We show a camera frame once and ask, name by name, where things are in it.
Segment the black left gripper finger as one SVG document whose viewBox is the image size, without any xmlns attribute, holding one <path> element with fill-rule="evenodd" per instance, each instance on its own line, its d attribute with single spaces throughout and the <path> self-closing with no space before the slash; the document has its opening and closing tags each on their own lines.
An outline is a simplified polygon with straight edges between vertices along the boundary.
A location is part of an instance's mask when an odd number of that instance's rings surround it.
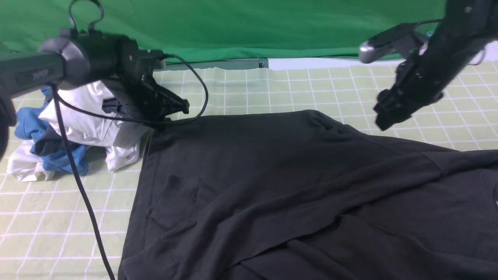
<svg viewBox="0 0 498 280">
<path fill-rule="evenodd" d="M 155 92 L 160 96 L 162 106 L 166 114 L 184 113 L 189 114 L 189 102 L 162 86 L 156 86 Z"/>
</svg>

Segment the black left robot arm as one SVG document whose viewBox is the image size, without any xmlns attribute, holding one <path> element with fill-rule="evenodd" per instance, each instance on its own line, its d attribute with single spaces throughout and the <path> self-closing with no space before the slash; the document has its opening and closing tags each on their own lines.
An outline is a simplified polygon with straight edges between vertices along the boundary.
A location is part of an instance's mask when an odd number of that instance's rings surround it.
<svg viewBox="0 0 498 280">
<path fill-rule="evenodd" d="M 69 91 L 103 81 L 133 121 L 162 126 L 173 113 L 189 113 L 189 102 L 158 85 L 153 71 L 169 54 L 141 50 L 135 40 L 99 31 L 63 29 L 38 52 L 1 58 L 1 154 L 9 127 L 17 122 L 12 99 L 44 86 Z"/>
</svg>

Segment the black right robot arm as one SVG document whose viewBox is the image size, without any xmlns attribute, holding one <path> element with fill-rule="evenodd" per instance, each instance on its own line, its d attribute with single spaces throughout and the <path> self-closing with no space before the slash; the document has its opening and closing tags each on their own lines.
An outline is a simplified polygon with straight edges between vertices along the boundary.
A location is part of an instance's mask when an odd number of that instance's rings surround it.
<svg viewBox="0 0 498 280">
<path fill-rule="evenodd" d="M 359 48 L 362 63 L 392 53 L 404 58 L 393 86 L 377 96 L 378 128 L 385 131 L 441 100 L 450 82 L 496 39 L 496 0 L 449 0 L 441 19 L 400 23 L 370 37 Z"/>
</svg>

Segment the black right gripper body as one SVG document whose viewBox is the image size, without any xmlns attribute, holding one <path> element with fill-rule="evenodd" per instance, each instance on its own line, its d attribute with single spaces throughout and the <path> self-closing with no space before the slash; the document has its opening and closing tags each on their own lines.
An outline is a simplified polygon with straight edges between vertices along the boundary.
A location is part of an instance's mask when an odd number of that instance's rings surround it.
<svg viewBox="0 0 498 280">
<path fill-rule="evenodd" d="M 433 103 L 486 44 L 486 24 L 440 23 L 425 52 L 407 60 L 395 85 L 384 93 L 384 109 Z"/>
</svg>

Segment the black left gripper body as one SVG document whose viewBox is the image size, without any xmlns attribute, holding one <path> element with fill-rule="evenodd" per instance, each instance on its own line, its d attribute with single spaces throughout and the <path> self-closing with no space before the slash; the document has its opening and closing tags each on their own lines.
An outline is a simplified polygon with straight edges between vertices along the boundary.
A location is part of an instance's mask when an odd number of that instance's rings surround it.
<svg viewBox="0 0 498 280">
<path fill-rule="evenodd" d="M 103 79 L 102 83 L 134 119 L 159 122 L 172 113 L 172 108 L 167 106 L 160 96 L 140 83 L 126 81 L 117 76 Z"/>
</svg>

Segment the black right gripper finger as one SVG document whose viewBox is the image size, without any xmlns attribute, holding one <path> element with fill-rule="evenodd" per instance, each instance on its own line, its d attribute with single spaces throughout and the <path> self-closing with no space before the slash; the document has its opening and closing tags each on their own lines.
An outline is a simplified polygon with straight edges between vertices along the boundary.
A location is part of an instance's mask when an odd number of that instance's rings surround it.
<svg viewBox="0 0 498 280">
<path fill-rule="evenodd" d="M 395 100 L 379 101 L 375 105 L 377 117 L 375 124 L 381 131 L 386 131 L 395 124 L 407 121 L 419 109 L 414 103 L 402 103 Z"/>
</svg>

